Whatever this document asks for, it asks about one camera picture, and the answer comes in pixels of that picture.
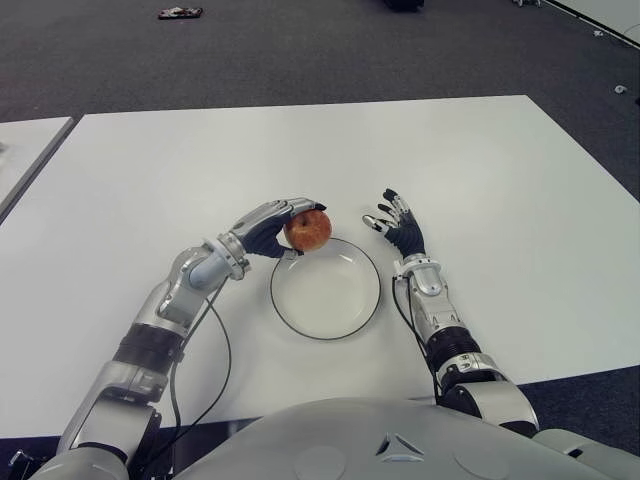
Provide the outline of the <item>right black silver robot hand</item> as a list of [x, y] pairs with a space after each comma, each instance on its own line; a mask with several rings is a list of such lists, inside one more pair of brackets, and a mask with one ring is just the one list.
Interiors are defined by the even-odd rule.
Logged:
[[363, 223], [381, 234], [403, 258], [426, 255], [422, 230], [404, 198], [390, 188], [385, 189], [382, 197], [385, 203], [379, 203], [377, 207], [389, 220], [363, 215]]

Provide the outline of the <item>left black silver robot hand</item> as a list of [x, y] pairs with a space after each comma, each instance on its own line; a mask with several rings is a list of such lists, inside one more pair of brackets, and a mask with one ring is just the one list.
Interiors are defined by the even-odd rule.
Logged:
[[278, 241], [278, 234], [297, 214], [325, 209], [325, 205], [305, 197], [274, 200], [259, 205], [241, 217], [230, 232], [239, 240], [247, 254], [277, 259], [291, 253], [298, 255], [299, 250], [286, 247]]

